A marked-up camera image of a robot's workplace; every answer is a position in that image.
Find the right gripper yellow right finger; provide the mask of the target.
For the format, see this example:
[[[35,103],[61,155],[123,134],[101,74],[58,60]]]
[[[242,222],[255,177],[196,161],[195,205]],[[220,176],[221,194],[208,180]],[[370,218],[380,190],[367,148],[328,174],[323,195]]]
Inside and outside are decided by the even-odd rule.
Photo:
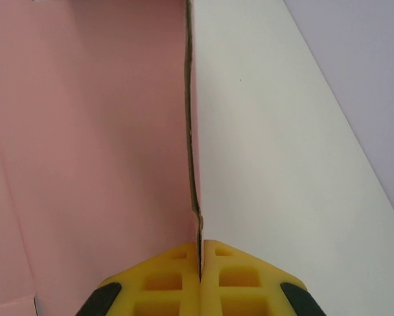
[[[201,315],[312,316],[320,306],[286,271],[215,240],[204,241]]]

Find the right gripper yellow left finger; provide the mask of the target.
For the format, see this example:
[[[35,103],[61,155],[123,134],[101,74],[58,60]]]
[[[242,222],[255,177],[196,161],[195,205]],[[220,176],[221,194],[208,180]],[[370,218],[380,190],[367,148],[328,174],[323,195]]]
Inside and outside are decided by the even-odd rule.
[[[196,244],[181,244],[105,279],[77,314],[199,315]]]

